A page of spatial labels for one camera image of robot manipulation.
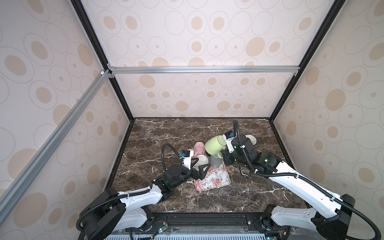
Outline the light green mug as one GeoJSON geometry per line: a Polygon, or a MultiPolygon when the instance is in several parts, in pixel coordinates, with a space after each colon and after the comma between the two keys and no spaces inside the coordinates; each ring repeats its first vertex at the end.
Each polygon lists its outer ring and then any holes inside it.
{"type": "Polygon", "coordinates": [[[226,139],[222,135],[215,136],[205,143],[205,149],[209,155],[217,155],[226,148],[226,139]]]}

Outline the dark green mug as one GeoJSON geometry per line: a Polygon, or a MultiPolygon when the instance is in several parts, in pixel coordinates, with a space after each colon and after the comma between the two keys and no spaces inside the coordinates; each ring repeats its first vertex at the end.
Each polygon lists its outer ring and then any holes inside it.
{"type": "Polygon", "coordinates": [[[252,135],[245,135],[245,145],[246,146],[255,146],[257,139],[252,135]]]}

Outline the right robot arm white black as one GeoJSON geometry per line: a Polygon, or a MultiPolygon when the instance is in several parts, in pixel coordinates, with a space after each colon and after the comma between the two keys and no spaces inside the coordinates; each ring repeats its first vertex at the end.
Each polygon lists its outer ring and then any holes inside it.
{"type": "Polygon", "coordinates": [[[224,163],[239,164],[258,176],[270,179],[289,189],[311,205],[309,209],[283,208],[268,205],[261,217],[262,226],[271,230],[277,226],[292,226],[318,232],[328,240],[344,240],[347,237],[352,211],[337,201],[346,200],[354,206],[355,201],[348,195],[334,194],[291,168],[281,158],[270,152],[259,152],[252,141],[233,133],[219,136],[224,163]]]}

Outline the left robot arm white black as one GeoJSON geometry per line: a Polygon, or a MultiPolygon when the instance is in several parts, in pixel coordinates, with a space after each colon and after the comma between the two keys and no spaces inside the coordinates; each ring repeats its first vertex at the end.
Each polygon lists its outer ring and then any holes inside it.
{"type": "Polygon", "coordinates": [[[169,199],[190,178],[203,180],[210,167],[205,164],[188,169],[172,165],[147,188],[131,192],[108,188],[80,213],[76,228],[89,240],[103,240],[112,232],[131,228],[151,230],[156,220],[149,206],[169,199]]]}

